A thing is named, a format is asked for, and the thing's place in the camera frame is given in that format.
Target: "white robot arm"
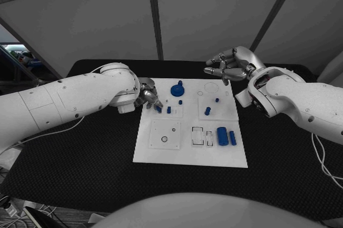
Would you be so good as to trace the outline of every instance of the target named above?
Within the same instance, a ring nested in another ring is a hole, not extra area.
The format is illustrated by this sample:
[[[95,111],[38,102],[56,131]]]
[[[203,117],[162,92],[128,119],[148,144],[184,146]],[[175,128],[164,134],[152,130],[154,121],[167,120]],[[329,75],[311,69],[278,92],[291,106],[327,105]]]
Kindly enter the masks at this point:
[[[108,105],[119,113],[145,101],[162,107],[154,81],[136,78],[120,63],[43,86],[0,96],[0,153],[22,138],[83,117]]]
[[[243,47],[218,53],[206,64],[220,62],[220,68],[204,72],[226,80],[249,80],[247,88],[236,95],[242,107],[250,104],[266,115],[286,114],[298,127],[327,140],[343,144],[343,88],[324,83],[305,83],[289,70],[265,67]]]

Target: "robotic hand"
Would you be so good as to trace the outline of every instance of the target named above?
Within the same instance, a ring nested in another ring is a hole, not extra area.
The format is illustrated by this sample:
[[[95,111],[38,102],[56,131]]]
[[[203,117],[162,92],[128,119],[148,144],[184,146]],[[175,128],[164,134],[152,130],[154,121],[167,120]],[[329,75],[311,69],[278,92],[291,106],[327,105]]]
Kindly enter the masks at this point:
[[[0,154],[22,138],[108,105],[128,113],[145,102],[148,107],[162,107],[154,81],[136,78],[120,63],[103,65],[99,74],[90,72],[0,96]]]
[[[242,46],[218,53],[206,64],[220,62],[204,73],[227,80],[249,80],[247,88],[236,95],[242,107],[250,104],[273,117],[286,114],[295,124],[332,142],[343,144],[343,88],[324,83],[305,83],[289,70],[265,67],[255,54]]]

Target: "black table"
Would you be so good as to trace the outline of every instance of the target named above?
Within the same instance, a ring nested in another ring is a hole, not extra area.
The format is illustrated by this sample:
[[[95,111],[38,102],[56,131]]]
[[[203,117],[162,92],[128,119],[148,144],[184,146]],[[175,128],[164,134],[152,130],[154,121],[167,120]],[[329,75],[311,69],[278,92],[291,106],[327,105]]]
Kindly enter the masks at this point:
[[[80,60],[67,76],[113,61],[125,63],[138,77],[216,78],[203,73],[203,62],[157,60]],[[276,66],[293,70],[308,82],[315,80],[301,65]],[[231,82],[233,94],[246,84]],[[309,133],[283,114],[266,118],[252,106],[243,109],[239,104],[237,114],[247,169],[132,163],[141,107],[128,114],[106,107],[66,133],[27,142],[0,192],[102,212],[155,195],[206,192],[267,203],[312,220],[341,217],[343,190],[321,172]],[[322,143],[329,171],[343,175],[343,148],[327,140]]]

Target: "circular hole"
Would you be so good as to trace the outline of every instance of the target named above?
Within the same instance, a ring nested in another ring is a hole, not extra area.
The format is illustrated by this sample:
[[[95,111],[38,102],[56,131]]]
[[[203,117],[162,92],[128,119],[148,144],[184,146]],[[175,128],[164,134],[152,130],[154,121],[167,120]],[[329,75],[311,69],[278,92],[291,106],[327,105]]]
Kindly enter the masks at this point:
[[[308,117],[308,122],[312,122],[314,121],[314,116],[309,116]]]

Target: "rectangular slot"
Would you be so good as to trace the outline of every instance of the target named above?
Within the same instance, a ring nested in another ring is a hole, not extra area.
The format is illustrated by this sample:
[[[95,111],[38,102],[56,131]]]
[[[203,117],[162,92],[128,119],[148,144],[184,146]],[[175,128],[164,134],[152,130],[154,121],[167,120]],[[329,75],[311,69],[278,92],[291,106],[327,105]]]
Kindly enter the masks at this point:
[[[193,145],[203,145],[203,128],[201,127],[191,127],[191,144]]]
[[[206,145],[213,146],[211,131],[206,131]]]

